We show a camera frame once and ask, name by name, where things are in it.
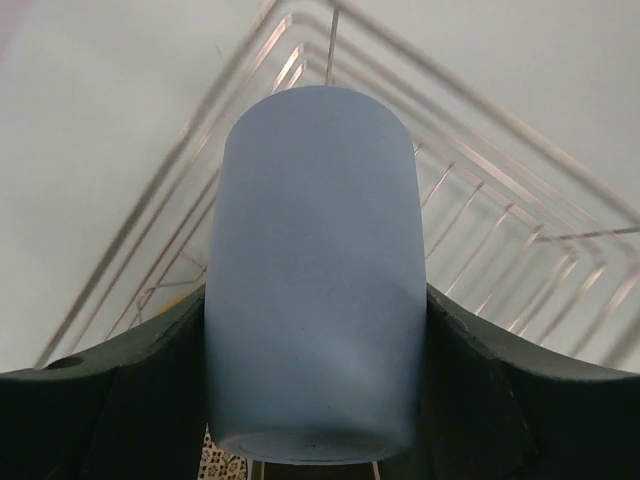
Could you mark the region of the red brown patterned bowl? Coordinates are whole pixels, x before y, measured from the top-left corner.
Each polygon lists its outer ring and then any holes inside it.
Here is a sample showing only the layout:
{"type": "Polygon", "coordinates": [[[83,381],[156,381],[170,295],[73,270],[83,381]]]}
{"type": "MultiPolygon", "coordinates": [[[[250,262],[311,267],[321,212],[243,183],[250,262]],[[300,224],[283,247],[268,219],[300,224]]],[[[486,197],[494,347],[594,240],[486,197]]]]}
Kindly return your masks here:
{"type": "Polygon", "coordinates": [[[218,448],[205,428],[197,478],[199,480],[248,480],[248,461],[218,448]]]}

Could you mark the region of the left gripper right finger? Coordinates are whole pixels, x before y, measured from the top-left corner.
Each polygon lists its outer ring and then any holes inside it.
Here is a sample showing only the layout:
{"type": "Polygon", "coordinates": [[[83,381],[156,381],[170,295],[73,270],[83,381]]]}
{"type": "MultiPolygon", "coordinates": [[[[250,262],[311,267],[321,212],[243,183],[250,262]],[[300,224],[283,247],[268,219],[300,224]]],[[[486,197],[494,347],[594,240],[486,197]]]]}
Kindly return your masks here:
{"type": "Polygon", "coordinates": [[[639,377],[540,347],[427,289],[427,451],[438,479],[636,479],[639,377]]]}

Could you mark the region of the wire metal dish rack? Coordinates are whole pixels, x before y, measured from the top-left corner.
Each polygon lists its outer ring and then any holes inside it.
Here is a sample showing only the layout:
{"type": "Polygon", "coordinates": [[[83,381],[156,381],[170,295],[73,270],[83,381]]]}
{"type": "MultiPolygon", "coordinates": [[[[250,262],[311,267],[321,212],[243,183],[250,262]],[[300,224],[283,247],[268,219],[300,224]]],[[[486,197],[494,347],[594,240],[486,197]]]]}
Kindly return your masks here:
{"type": "Polygon", "coordinates": [[[431,286],[545,348],[638,371],[638,209],[346,1],[265,5],[34,366],[113,338],[197,289],[233,124],[269,95],[316,85],[367,94],[407,126],[431,286]]]}

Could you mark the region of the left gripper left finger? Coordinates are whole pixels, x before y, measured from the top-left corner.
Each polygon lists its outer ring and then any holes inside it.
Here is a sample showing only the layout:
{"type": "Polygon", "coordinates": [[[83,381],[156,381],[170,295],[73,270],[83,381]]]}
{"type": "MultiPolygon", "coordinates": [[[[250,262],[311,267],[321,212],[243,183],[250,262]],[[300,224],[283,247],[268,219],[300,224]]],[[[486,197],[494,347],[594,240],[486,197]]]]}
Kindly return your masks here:
{"type": "Polygon", "coordinates": [[[43,369],[1,376],[4,479],[194,479],[206,428],[204,291],[43,369]]]}

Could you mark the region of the light blue cup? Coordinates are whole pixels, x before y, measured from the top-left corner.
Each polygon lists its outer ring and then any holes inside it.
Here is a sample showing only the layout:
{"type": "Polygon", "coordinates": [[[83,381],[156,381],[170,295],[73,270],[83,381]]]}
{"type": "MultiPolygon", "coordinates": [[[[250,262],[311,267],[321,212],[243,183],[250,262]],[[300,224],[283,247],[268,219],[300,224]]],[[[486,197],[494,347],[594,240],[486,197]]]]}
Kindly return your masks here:
{"type": "Polygon", "coordinates": [[[225,143],[211,240],[215,444],[311,465],[408,449],[427,281],[413,143],[396,115],[335,86],[256,103],[225,143]]]}

